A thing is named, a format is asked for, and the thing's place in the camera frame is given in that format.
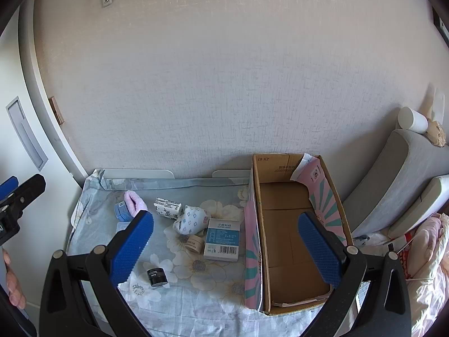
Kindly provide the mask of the person's left hand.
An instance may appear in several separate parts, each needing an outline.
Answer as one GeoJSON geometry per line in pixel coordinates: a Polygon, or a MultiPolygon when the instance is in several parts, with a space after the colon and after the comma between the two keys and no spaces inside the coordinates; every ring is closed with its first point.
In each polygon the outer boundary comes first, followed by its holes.
{"type": "Polygon", "coordinates": [[[11,304],[18,309],[24,310],[26,307],[26,298],[21,289],[20,283],[13,269],[11,268],[11,257],[6,250],[2,250],[2,255],[6,267],[6,286],[11,304]]]}

